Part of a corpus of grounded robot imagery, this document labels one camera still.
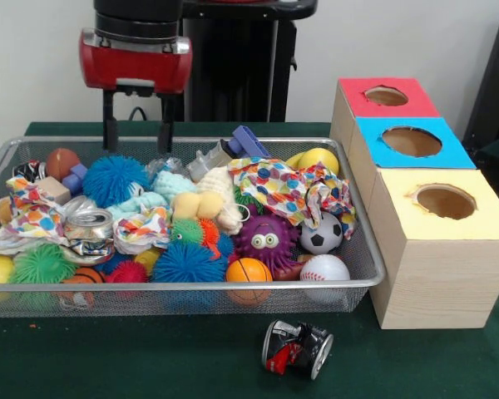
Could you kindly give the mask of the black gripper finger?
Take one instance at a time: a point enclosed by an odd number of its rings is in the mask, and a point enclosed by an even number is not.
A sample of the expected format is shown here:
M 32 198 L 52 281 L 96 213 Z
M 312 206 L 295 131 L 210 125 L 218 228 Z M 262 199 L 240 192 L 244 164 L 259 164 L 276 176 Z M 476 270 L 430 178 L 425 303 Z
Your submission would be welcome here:
M 113 116 L 114 94 L 114 91 L 103 90 L 103 148 L 105 150 L 117 150 L 117 120 Z
M 174 134 L 175 96 L 159 95 L 161 99 L 161 127 L 157 136 L 157 150 L 160 154 L 170 153 Z

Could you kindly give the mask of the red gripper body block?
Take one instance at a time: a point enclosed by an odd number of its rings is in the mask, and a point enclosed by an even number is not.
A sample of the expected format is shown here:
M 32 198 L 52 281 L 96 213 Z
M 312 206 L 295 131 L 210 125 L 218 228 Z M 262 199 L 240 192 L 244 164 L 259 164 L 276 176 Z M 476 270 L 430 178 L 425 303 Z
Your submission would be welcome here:
M 192 46 L 187 37 L 145 44 L 102 37 L 82 30 L 79 57 L 86 86 L 105 90 L 151 88 L 155 93 L 180 94 L 190 78 Z

